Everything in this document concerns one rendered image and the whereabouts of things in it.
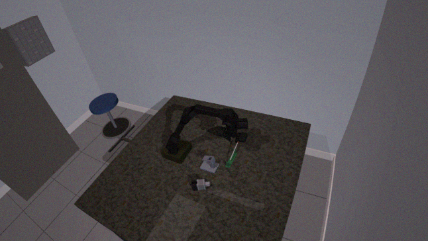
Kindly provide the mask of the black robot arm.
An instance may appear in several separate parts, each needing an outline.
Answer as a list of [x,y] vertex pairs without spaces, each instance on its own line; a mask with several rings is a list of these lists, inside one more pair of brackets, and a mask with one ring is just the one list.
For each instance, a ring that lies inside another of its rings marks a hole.
[[239,119],[239,116],[234,112],[233,109],[216,109],[212,107],[206,107],[200,104],[190,106],[189,108],[184,109],[178,126],[176,127],[174,133],[170,136],[168,140],[166,149],[169,150],[169,154],[176,155],[178,153],[178,151],[180,150],[178,148],[178,142],[180,139],[179,135],[182,129],[184,128],[185,124],[187,124],[193,117],[198,114],[220,118],[223,121],[222,125],[225,124],[227,130],[229,131],[233,131],[234,129],[248,129],[248,119]]

